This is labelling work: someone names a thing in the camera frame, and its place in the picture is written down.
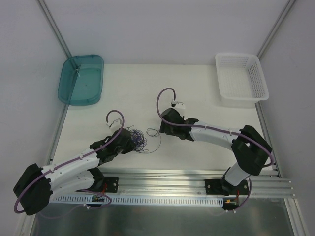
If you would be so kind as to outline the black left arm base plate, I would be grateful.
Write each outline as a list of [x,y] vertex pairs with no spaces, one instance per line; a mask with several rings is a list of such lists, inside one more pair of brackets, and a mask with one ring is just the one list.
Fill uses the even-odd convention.
[[117,193],[119,187],[118,177],[105,177],[102,181],[101,192],[102,193]]

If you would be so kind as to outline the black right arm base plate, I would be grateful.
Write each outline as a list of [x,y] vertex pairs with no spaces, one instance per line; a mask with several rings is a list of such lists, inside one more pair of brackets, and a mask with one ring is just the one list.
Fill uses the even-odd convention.
[[238,185],[233,186],[222,179],[205,179],[205,191],[207,195],[240,195],[249,194],[248,182],[244,179]]

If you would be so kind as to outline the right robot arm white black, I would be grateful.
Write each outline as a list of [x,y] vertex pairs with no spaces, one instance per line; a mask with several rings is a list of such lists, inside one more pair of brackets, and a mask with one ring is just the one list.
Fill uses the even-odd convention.
[[221,179],[216,179],[210,185],[210,190],[216,194],[235,194],[242,181],[250,176],[258,176],[267,166],[272,148],[250,125],[241,129],[210,126],[196,118],[185,119],[172,107],[162,112],[160,117],[161,133],[181,140],[214,144],[233,153],[236,163],[227,169]]

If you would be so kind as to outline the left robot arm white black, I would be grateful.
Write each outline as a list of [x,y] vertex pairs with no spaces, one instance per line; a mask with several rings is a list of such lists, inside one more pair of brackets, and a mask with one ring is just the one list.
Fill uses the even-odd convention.
[[99,166],[134,149],[131,133],[121,128],[68,161],[43,167],[29,165],[13,188],[17,197],[14,211],[34,215],[52,200],[75,191],[116,193],[118,178],[105,177]]

